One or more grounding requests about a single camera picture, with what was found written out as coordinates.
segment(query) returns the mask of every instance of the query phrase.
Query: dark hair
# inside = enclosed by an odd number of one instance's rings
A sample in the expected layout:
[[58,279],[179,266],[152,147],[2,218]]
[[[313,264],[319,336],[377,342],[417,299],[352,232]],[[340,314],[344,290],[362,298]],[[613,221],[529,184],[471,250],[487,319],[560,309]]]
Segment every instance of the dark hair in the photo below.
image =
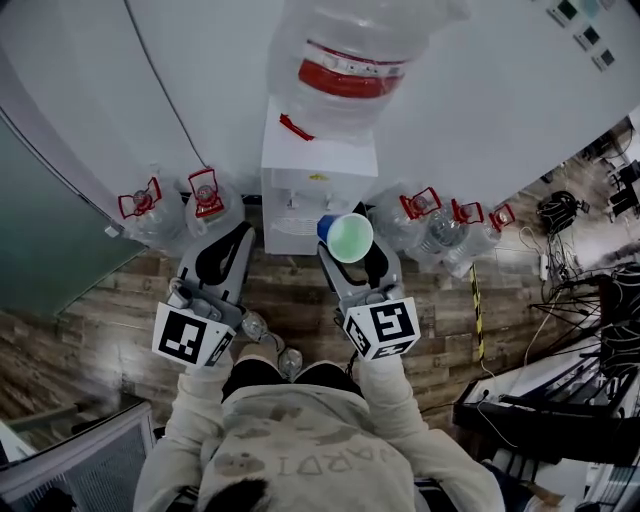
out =
[[205,512],[264,512],[267,510],[267,482],[242,480],[217,492]]

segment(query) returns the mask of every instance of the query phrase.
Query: blue cup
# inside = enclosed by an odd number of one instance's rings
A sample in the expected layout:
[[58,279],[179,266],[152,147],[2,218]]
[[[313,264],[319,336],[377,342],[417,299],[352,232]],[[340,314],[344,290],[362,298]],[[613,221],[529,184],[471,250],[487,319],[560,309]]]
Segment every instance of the blue cup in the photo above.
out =
[[361,260],[373,244],[371,223],[357,213],[325,215],[318,221],[316,231],[331,256],[341,263]]

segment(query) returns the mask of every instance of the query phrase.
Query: glass panel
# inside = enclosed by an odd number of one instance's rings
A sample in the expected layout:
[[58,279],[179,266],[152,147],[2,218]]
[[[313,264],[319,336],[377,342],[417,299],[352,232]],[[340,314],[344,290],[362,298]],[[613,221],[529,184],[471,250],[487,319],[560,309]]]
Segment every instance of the glass panel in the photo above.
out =
[[139,253],[0,120],[0,309],[53,316]]

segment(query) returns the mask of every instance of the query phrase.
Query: black cable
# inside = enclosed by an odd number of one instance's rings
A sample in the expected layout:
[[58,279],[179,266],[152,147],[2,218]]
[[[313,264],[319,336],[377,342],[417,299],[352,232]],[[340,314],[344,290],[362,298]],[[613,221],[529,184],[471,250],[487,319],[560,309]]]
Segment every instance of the black cable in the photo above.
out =
[[[482,403],[483,400],[484,400],[484,398],[482,400],[480,400],[479,402],[462,402],[460,405],[478,405],[478,404]],[[441,409],[442,407],[449,407],[451,405],[456,405],[457,403],[458,402],[449,402],[448,404],[434,405],[433,407],[427,407],[426,409],[420,409],[420,414],[424,414],[426,412],[433,411],[434,409]]]

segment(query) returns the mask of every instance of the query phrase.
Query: red handle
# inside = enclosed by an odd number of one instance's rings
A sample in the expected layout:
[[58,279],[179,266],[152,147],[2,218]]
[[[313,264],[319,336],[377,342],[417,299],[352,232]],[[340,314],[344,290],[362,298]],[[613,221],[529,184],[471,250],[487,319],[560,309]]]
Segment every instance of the red handle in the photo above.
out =
[[293,124],[291,122],[291,119],[289,119],[289,116],[285,116],[284,114],[280,114],[280,122],[284,126],[289,128],[289,130],[291,130],[293,133],[295,133],[298,137],[306,140],[307,142],[310,141],[310,140],[315,139],[315,137],[313,135],[309,135],[307,132],[301,130],[295,124]]

